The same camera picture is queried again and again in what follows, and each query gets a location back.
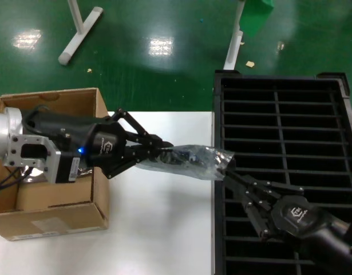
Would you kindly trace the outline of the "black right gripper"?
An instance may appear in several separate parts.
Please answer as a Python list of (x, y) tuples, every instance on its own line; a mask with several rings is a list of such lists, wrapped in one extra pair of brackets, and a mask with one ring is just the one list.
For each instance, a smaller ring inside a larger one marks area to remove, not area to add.
[(269, 199), (280, 200), (271, 210), (271, 222), (278, 233), (298, 237), (318, 223), (318, 212), (304, 197), (304, 189), (286, 183), (255, 179), (232, 169), (220, 170), (223, 182), (241, 203), (259, 238), (271, 238), (266, 215)]

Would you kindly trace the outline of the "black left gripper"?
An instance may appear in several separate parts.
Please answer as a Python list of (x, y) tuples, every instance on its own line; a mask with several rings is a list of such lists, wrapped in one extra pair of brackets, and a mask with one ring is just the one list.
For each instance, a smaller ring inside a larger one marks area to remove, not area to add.
[[(129, 112), (118, 109), (111, 117), (77, 117), (36, 107), (22, 112), (23, 133), (48, 138), (60, 159), (54, 175), (75, 175), (74, 165), (99, 167), (108, 179), (145, 160), (159, 156), (172, 143), (149, 134)], [(135, 131), (118, 123), (125, 120)], [(126, 146), (126, 140), (142, 146)]]

